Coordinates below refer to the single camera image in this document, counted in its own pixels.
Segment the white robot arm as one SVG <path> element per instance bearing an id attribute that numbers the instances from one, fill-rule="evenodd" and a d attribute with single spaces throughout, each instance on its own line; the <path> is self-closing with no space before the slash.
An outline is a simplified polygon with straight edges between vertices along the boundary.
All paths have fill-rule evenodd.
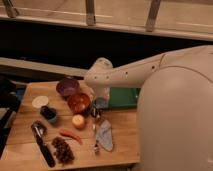
<path id="1" fill-rule="evenodd" d="M 97 96 L 138 87 L 140 162 L 132 171 L 213 171 L 213 45 L 113 67 L 100 58 L 84 80 Z"/>

